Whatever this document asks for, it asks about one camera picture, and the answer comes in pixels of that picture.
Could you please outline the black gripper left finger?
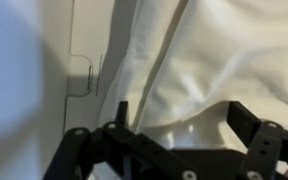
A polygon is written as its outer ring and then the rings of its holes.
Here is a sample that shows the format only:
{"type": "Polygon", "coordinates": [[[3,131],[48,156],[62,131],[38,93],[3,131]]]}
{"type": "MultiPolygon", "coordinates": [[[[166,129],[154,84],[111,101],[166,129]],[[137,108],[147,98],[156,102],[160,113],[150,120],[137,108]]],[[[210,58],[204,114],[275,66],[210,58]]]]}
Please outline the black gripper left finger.
{"type": "Polygon", "coordinates": [[[89,131],[67,131],[42,180],[87,180],[99,163],[107,164],[121,180],[201,180],[186,160],[143,134],[127,129],[128,103],[118,105],[116,117],[89,131]]]}

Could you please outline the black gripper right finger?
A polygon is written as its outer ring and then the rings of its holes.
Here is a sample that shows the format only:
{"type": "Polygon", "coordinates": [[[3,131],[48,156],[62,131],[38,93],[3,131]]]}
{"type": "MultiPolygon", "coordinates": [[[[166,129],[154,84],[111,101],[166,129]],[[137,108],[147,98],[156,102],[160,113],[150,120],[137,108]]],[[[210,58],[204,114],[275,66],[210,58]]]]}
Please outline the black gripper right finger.
{"type": "Polygon", "coordinates": [[[228,106],[227,123],[247,148],[238,180],[288,180],[277,172],[279,161],[288,165],[288,130],[273,121],[261,121],[238,101],[228,106]]]}

